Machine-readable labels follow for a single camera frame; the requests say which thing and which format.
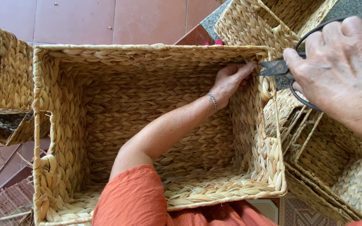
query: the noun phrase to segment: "pink floor tile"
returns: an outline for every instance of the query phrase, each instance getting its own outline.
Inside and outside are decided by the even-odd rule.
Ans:
[[[194,28],[226,0],[188,0],[187,32]]]
[[[110,45],[114,6],[115,0],[38,0],[34,42]]]
[[[185,34],[186,0],[117,0],[113,44],[173,44]]]
[[[35,13],[35,0],[0,0],[0,27],[19,39],[33,41]]]

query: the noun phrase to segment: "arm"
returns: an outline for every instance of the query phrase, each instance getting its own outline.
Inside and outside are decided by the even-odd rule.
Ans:
[[[362,20],[327,24],[305,44],[306,59],[283,53],[297,82],[294,89],[362,137]]]
[[[210,93],[218,109],[229,103],[238,88],[243,88],[246,78],[254,70],[254,63],[232,64],[221,69]],[[111,171],[110,180],[117,174],[142,164],[153,164],[161,154],[214,113],[214,103],[208,95],[183,107],[170,111],[149,123],[127,141],[119,150]]]

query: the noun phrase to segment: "granite countertop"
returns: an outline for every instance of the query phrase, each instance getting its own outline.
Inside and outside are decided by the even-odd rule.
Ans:
[[[223,13],[226,6],[231,0],[227,0],[219,8],[217,8],[213,13],[211,13],[207,18],[205,18],[200,24],[208,32],[210,37],[214,40],[219,39],[217,34],[214,32],[214,25],[217,20],[220,18],[220,15]],[[333,19],[335,17],[344,16],[344,15],[360,15],[362,16],[362,0],[340,0],[332,8],[325,21]],[[281,76],[276,77],[277,88],[285,89],[288,88],[289,82],[287,79],[281,78]]]

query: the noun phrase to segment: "scissors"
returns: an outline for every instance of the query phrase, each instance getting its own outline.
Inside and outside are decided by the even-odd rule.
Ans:
[[[325,23],[320,24],[319,26],[317,26],[316,28],[312,29],[311,31],[309,31],[309,33],[305,34],[304,37],[302,39],[299,40],[299,42],[296,45],[296,51],[299,54],[299,56],[302,59],[306,58],[306,55],[304,52],[299,53],[298,49],[299,49],[299,45],[312,33],[322,30],[322,28],[332,22],[335,21],[339,21],[342,22],[344,19],[348,18],[348,17],[352,17],[352,16],[343,16],[343,17],[337,17],[334,18],[332,20],[329,20]],[[259,63],[259,65],[261,65],[262,67],[266,68],[266,70],[262,71],[259,73],[259,76],[276,76],[276,75],[282,75],[285,76],[287,79],[290,80],[290,90],[291,93],[295,96],[295,98],[297,98],[301,103],[303,103],[304,105],[315,109],[315,110],[319,110],[321,111],[318,107],[316,107],[315,105],[309,103],[308,101],[304,100],[303,98],[301,98],[296,91],[293,89],[293,83],[296,81],[293,74],[291,74],[289,68],[286,65],[286,62],[284,61],[283,58],[279,59],[279,60],[272,60],[272,61],[266,61],[266,62],[262,62]]]

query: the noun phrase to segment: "forearm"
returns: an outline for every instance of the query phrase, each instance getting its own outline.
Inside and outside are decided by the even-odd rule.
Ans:
[[[149,123],[119,150],[110,179],[126,169],[153,161],[214,113],[207,95]]]

